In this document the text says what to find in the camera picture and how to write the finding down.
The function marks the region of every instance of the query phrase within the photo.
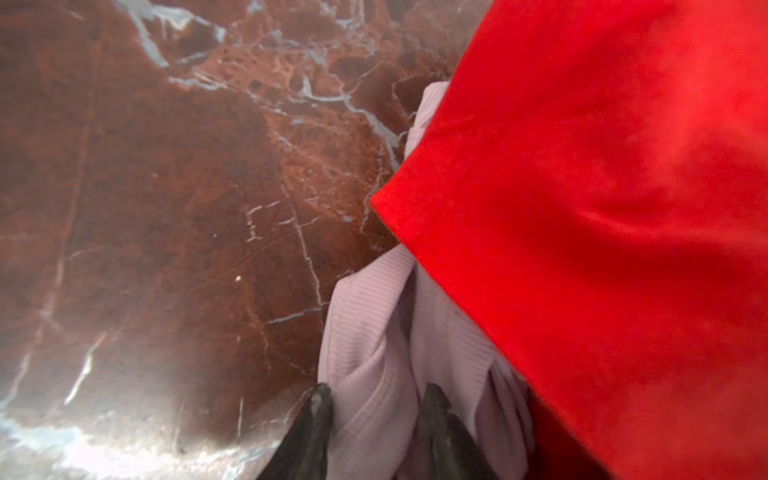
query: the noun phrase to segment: cloth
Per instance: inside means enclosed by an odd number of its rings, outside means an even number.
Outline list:
[[[428,382],[443,389],[500,479],[525,477],[527,386],[402,245],[337,283],[318,381],[333,394],[329,480],[429,478],[416,431]]]
[[[768,3],[498,0],[371,203],[619,478],[768,478]]]

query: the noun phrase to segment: light purple clothing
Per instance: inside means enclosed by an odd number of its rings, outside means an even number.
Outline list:
[[[427,87],[407,154],[447,85]],[[334,403],[328,480],[429,478],[416,435],[428,382],[443,389],[501,480],[528,470],[528,387],[403,245],[336,285],[318,381]]]

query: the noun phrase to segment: reddish-brown marble table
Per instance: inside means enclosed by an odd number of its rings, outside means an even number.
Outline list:
[[[488,3],[0,2],[0,477],[255,476]]]

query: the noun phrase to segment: pink fabric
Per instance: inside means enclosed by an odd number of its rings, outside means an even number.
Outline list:
[[[406,152],[446,86],[427,88]],[[318,381],[334,401],[329,480],[428,478],[415,436],[428,382],[441,386],[499,478],[528,470],[527,386],[402,245],[336,285]]]

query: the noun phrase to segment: red fabric corner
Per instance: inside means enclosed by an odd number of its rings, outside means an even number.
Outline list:
[[[768,4],[498,0],[371,203],[620,478],[768,478]]]

